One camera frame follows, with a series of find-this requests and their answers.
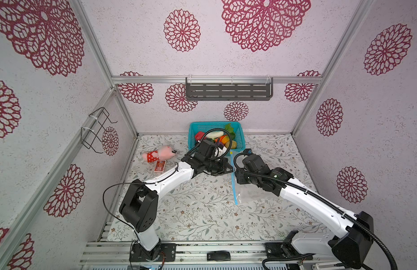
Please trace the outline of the clear zip top bag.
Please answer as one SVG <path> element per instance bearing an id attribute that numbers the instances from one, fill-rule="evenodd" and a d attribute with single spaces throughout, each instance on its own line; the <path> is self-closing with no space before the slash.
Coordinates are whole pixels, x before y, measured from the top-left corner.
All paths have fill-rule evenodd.
<path id="1" fill-rule="evenodd" d="M 238 183 L 238 176 L 235 175 L 236 167 L 234 165 L 234 158 L 235 156 L 239 154 L 238 151 L 231 150 L 229 157 L 230 157 L 230 163 L 233 167 L 233 173 L 232 173 L 232 188 L 233 188 L 233 195 L 234 195 L 234 201 L 236 205 L 243 205 L 246 203 L 251 203 L 257 200 L 262 199 L 278 199 L 277 196 L 275 196 L 271 192 L 266 192 L 261 188 L 258 188 L 257 186 L 251 184 L 239 184 Z"/>

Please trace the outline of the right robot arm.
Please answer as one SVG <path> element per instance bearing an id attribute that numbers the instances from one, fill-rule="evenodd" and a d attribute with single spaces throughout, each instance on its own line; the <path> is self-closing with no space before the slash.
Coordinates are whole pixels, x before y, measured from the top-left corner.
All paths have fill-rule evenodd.
<path id="1" fill-rule="evenodd" d="M 292 231 L 280 244 L 268 250 L 268 261 L 298 261 L 314 255 L 337 259 L 348 268 L 361 269 L 373 244 L 366 230 L 373 230 L 373 218 L 361 212 L 343 209 L 309 189 L 293 174 L 277 167 L 270 169 L 261 156 L 251 150 L 237 154 L 233 163 L 240 185 L 253 184 L 266 192 L 302 208 L 327 228 L 326 234 L 309 236 Z"/>

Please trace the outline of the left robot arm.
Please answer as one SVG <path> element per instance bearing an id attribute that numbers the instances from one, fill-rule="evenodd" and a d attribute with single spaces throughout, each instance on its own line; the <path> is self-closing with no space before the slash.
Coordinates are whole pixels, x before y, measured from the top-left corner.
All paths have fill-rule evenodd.
<path id="1" fill-rule="evenodd" d="M 160 238 L 153 227 L 159 201 L 199 174 L 216 177 L 232 173 L 233 167 L 226 157 L 230 150 L 231 147 L 221 150 L 216 143 L 204 139 L 164 174 L 148 182 L 135 180 L 130 183 L 119 213 L 136 233 L 143 251 L 152 252 L 160 245 Z"/>

